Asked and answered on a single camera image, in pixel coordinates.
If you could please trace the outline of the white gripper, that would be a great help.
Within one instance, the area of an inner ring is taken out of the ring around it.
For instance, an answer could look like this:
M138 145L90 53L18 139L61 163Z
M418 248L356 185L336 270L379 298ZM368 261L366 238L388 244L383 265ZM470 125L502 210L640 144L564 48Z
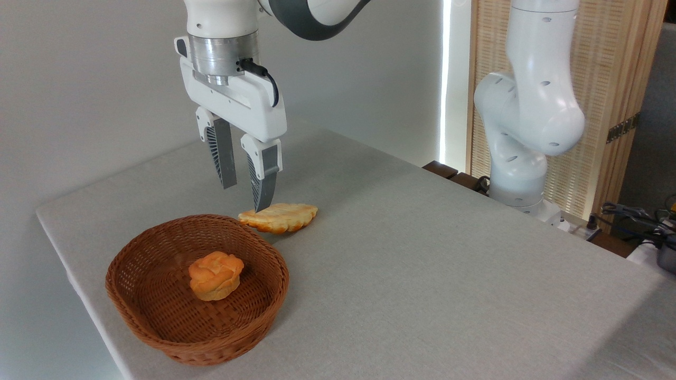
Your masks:
M272 204L277 174L283 170L281 141L287 132L283 98L267 77L251 72L227 78L227 84L209 83L193 67L187 36L175 39L180 55L184 88L198 104L196 125L210 150L223 188L237 184L230 124L245 134L241 146L247 153L254 211Z

